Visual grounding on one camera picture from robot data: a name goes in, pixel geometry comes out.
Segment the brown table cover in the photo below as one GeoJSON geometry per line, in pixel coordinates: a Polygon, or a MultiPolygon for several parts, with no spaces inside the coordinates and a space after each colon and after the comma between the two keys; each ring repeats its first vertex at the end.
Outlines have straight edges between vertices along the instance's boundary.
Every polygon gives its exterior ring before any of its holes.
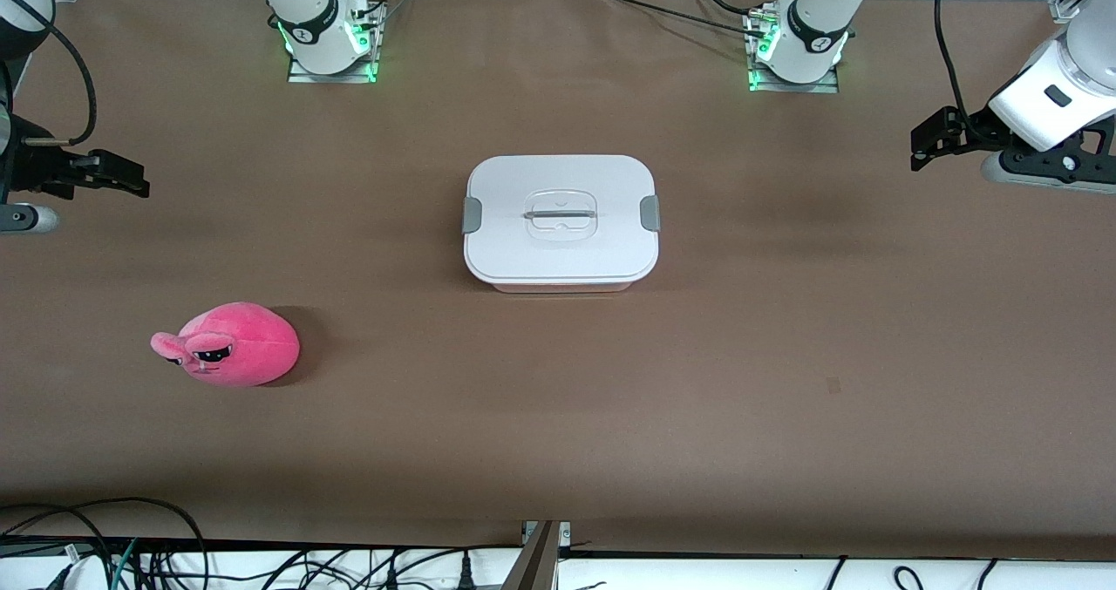
{"type": "Polygon", "coordinates": [[[862,4],[840,91],[749,91],[729,31],[616,0],[394,0],[381,77],[288,83],[263,0],[77,0],[103,146],[151,194],[0,236],[0,505],[146,496],[208,539],[1116,559],[1116,196],[908,168],[949,101],[925,1],[862,4]],[[652,170],[617,294],[466,271],[471,170],[652,170]],[[302,354],[152,351],[251,302],[302,354]]]}

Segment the pink plush toy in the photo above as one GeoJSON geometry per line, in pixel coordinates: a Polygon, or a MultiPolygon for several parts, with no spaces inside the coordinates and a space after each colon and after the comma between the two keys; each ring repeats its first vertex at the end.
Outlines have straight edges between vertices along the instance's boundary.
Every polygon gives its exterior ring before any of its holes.
{"type": "Polygon", "coordinates": [[[254,387],[292,371],[302,344],[292,325],[251,302],[219,304],[183,325],[158,332],[150,345],[160,358],[191,378],[219,387],[254,387]]]}

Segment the aluminium frame profile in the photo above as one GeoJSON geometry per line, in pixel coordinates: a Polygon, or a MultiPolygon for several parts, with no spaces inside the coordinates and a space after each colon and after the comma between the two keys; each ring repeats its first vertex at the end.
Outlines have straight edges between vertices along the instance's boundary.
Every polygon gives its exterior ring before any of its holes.
{"type": "Polygon", "coordinates": [[[523,547],[500,590],[557,590],[562,550],[571,547],[567,521],[526,521],[523,547]]]}

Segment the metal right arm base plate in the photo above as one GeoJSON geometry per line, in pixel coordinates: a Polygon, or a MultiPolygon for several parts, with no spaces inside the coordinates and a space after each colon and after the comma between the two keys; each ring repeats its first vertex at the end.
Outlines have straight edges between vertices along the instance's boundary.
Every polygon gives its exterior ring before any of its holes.
{"type": "Polygon", "coordinates": [[[385,16],[385,3],[347,10],[319,31],[314,43],[309,31],[280,26],[283,49],[289,54],[288,81],[378,81],[385,16]]]}

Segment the pink plastic box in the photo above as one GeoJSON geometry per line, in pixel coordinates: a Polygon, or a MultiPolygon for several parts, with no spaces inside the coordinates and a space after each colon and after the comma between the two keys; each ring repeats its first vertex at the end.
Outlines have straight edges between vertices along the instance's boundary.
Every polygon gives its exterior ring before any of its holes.
{"type": "Polygon", "coordinates": [[[577,280],[577,279],[496,279],[490,275],[474,274],[497,291],[506,294],[605,294],[622,292],[631,286],[645,279],[645,274],[623,277],[622,279],[577,280]]]}

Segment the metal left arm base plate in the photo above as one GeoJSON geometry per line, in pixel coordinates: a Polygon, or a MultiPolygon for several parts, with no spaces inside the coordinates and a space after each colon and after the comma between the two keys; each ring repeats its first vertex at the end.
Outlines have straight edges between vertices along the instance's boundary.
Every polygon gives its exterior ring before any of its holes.
{"type": "Polygon", "coordinates": [[[757,10],[741,16],[747,31],[761,31],[764,38],[748,37],[745,39],[745,65],[748,65],[749,91],[793,91],[812,94],[836,94],[840,90],[840,81],[836,66],[830,66],[825,77],[816,83],[792,83],[778,77],[770,66],[759,58],[761,47],[766,47],[771,31],[777,29],[775,14],[759,14],[757,10]]]}

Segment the white box lid grey clips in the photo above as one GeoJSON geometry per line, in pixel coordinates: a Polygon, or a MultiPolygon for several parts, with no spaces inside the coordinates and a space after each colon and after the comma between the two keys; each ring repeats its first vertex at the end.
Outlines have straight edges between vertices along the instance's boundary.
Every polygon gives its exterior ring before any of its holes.
{"type": "Polygon", "coordinates": [[[498,156],[470,173],[461,229],[473,275],[650,275],[660,199],[650,168],[631,156],[498,156]]]}

